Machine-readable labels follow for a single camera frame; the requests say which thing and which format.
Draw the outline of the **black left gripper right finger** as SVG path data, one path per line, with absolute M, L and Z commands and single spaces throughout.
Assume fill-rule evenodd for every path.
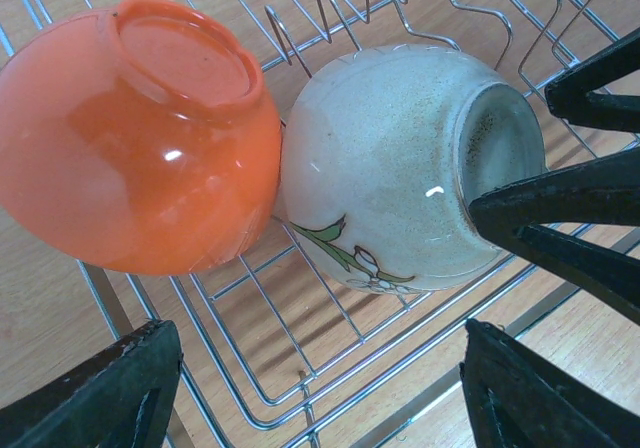
M 460 378 L 478 447 L 637 447 L 639 417 L 496 326 L 469 319 Z

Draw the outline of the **chrome wire dish rack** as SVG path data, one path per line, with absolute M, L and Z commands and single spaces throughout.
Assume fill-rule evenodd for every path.
M 1 54 L 49 23 L 121 0 L 1 0 Z M 638 145 L 553 118 L 545 86 L 639 25 L 639 0 L 174 0 L 225 23 L 288 112 L 309 74 L 356 47 L 444 37 L 535 109 L 548 165 Z M 512 256 L 451 290 L 352 291 L 320 275 L 280 217 L 241 258 L 149 278 L 79 263 L 1 219 L 1 401 L 9 404 L 150 318 L 184 351 L 170 447 L 469 447 L 464 321 L 490 321 L 585 384 L 639 407 L 639 330 Z

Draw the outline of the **white bowl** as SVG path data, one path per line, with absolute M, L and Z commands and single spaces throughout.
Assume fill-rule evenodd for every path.
M 365 49 L 320 69 L 286 123 L 289 225 L 315 267 L 355 290 L 443 290 L 493 267 L 469 204 L 542 174 L 528 101 L 457 50 Z

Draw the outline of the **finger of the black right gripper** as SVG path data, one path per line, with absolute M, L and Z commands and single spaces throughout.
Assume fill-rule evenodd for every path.
M 512 183 L 475 199 L 469 214 L 484 239 L 638 322 L 638 260 L 551 227 L 557 222 L 638 226 L 638 149 Z
M 639 31 L 602 49 L 551 81 L 544 90 L 550 113 L 588 128 L 637 133 L 639 97 L 601 93 L 606 85 L 639 70 Z

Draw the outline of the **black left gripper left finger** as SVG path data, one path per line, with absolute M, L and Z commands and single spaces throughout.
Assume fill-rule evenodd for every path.
M 161 447 L 182 349 L 170 320 L 152 320 L 1 409 L 3 447 Z

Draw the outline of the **orange bowl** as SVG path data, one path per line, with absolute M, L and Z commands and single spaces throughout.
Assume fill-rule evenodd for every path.
M 258 60 L 175 2 L 56 22 L 1 71 L 1 204 L 99 267 L 179 275 L 244 253 L 271 215 L 280 153 Z

